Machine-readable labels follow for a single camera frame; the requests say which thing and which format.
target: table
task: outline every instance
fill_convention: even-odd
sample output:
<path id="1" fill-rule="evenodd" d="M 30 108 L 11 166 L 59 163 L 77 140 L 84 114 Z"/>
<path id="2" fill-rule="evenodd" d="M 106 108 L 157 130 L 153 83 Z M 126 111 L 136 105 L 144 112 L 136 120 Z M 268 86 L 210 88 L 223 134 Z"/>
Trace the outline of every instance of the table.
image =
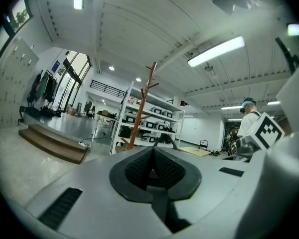
<path id="1" fill-rule="evenodd" d="M 197 149 L 197 148 L 194 148 L 194 147 L 182 147 L 182 148 L 178 148 L 178 149 L 183 151 L 183 152 L 193 154 L 193 155 L 197 155 L 197 156 L 202 156 L 202 157 L 210 154 L 210 151 Z"/>

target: white t-shirt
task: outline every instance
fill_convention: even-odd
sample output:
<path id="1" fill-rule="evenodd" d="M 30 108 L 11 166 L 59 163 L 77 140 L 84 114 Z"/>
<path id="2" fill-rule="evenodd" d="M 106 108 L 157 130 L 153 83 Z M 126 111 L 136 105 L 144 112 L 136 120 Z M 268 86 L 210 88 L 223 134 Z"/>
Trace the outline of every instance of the white t-shirt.
<path id="1" fill-rule="evenodd" d="M 246 114 L 243 117 L 243 120 L 241 121 L 240 128 L 237 135 L 244 136 L 247 133 L 247 131 L 250 129 L 252 124 L 259 118 L 259 116 L 257 116 L 254 113 Z"/>

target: wooden coat rack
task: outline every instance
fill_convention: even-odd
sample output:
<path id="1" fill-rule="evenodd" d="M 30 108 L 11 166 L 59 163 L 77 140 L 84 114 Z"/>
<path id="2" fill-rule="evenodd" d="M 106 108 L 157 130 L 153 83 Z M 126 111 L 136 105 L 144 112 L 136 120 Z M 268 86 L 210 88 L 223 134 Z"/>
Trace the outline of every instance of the wooden coat rack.
<path id="1" fill-rule="evenodd" d="M 134 125 L 133 131 L 132 131 L 131 141 L 128 142 L 124 138 L 121 138 L 121 140 L 129 146 L 128 149 L 133 149 L 136 134 L 137 134 L 138 131 L 141 130 L 139 128 L 140 121 L 150 117 L 150 116 L 142 117 L 142 112 L 143 112 L 144 105 L 145 105 L 145 102 L 146 102 L 146 98 L 148 97 L 148 93 L 149 93 L 150 88 L 155 87 L 155 86 L 158 85 L 158 83 L 155 83 L 155 84 L 151 85 L 151 80 L 152 80 L 152 77 L 153 77 L 156 66 L 157 66 L 156 62 L 153 63 L 152 67 L 146 66 L 146 68 L 150 69 L 149 79 L 148 79 L 148 82 L 146 83 L 145 91 L 143 90 L 143 88 L 141 88 L 142 102 L 140 104 L 140 109 L 139 109 L 138 115 L 136 116 L 135 125 Z"/>

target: black vent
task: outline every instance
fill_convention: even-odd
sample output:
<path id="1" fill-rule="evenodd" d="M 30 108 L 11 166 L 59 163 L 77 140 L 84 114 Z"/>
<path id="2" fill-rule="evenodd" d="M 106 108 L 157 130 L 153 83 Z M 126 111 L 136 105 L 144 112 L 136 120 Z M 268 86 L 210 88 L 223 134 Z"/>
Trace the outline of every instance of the black vent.
<path id="1" fill-rule="evenodd" d="M 81 194 L 82 190 L 68 188 L 44 211 L 39 220 L 49 228 L 57 230 Z"/>

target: black mesh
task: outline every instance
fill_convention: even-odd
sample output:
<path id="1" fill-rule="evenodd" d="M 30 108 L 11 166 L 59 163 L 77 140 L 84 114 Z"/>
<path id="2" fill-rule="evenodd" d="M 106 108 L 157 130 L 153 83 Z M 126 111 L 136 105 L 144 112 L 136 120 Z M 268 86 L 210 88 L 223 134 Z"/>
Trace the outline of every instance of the black mesh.
<path id="1" fill-rule="evenodd" d="M 140 156 L 132 163 L 128 164 L 125 168 L 125 176 L 128 181 L 139 188 L 146 190 L 147 179 L 152 167 L 151 159 L 150 150 L 150 152 Z"/>
<path id="2" fill-rule="evenodd" d="M 156 151 L 154 169 L 165 189 L 177 184 L 186 174 L 183 167 Z"/>

